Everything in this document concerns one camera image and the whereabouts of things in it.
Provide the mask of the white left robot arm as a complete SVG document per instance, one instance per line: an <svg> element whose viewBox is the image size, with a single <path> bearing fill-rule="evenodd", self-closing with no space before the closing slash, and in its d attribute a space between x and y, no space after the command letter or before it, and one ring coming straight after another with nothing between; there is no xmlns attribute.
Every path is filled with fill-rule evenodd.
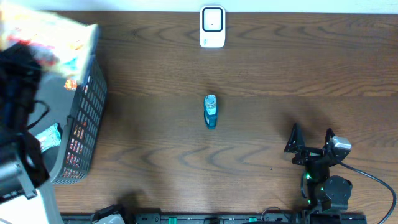
<svg viewBox="0 0 398 224"><path fill-rule="evenodd" d="M42 76L28 46L1 52L1 223L62 223L29 116Z"/></svg>

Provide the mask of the dark grey plastic basket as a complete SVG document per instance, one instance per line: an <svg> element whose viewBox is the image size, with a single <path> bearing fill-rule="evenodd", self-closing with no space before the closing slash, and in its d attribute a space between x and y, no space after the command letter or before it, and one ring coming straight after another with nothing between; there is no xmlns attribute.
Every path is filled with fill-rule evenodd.
<svg viewBox="0 0 398 224"><path fill-rule="evenodd" d="M95 49L75 91L64 88L64 78L43 76L36 94L39 103L29 118L30 123L38 122L30 129L34 136L55 123L60 125L61 145L42 153L50 181L56 185L78 183L90 169L108 93Z"/></svg>

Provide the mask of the small orange snack packet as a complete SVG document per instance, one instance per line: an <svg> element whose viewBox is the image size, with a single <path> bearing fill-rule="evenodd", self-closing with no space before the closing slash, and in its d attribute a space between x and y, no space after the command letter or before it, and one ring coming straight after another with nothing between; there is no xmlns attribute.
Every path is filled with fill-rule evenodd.
<svg viewBox="0 0 398 224"><path fill-rule="evenodd" d="M69 90L69 91L75 91L77 89L77 82L76 80L73 79L67 79L65 84L64 84L64 88Z"/></svg>

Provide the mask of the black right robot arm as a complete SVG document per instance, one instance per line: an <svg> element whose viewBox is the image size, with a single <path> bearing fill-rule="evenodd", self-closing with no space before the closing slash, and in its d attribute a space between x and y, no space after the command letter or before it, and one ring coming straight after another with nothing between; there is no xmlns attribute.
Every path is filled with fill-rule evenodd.
<svg viewBox="0 0 398 224"><path fill-rule="evenodd" d="M292 163L305 167L301 177L301 194L308 207L292 216L293 223L341 223L341 214L348 209L353 185L351 181L330 174L330 167L339 164L350 152L348 139L327 129L325 145L315 148L305 145L302 130L295 123L284 149L292 153Z"/></svg>

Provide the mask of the blue liquid bottle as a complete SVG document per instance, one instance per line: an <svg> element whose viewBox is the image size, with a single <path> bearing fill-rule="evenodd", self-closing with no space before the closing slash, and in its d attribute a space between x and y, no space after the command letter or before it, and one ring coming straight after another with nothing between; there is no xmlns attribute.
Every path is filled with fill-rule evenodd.
<svg viewBox="0 0 398 224"><path fill-rule="evenodd" d="M204 121L208 129L215 129L218 118L217 97L215 95L207 95L203 100Z"/></svg>

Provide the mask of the teal white wipes pack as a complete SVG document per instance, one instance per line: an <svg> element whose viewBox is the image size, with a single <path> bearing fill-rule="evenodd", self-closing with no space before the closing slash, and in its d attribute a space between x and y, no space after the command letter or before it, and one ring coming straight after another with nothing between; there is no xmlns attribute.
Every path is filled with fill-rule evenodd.
<svg viewBox="0 0 398 224"><path fill-rule="evenodd" d="M41 133L35 135L35 138L40 143L41 153L44 153L53 147L59 147L61 145L62 138L62 130L60 129L60 125L58 123L51 125Z"/></svg>

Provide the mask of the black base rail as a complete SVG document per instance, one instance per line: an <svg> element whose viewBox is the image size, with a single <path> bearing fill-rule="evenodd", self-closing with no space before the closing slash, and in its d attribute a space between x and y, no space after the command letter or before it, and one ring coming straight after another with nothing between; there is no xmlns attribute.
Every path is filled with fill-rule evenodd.
<svg viewBox="0 0 398 224"><path fill-rule="evenodd" d="M144 213L129 213L120 205L111 205L95 213L64 213L64 223L130 223L130 224L239 224L239 223L340 223L366 224L365 215L342 214L311 214L283 211L277 207L269 207L262 213L252 214L189 214L162 213L148 210Z"/></svg>

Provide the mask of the yellow snack bag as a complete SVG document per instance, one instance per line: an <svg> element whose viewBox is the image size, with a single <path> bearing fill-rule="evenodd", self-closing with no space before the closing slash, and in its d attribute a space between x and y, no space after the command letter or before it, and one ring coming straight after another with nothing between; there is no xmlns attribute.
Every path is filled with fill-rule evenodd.
<svg viewBox="0 0 398 224"><path fill-rule="evenodd" d="M1 50L26 45L45 72L83 83L97 39L97 24L1 1Z"/></svg>

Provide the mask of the white barcode scanner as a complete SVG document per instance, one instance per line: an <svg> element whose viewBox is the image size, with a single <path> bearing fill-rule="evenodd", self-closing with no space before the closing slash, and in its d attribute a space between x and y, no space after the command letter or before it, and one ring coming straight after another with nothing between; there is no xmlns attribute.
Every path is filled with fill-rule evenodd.
<svg viewBox="0 0 398 224"><path fill-rule="evenodd" d="M200 9L200 46L222 48L226 42L226 12L222 6Z"/></svg>

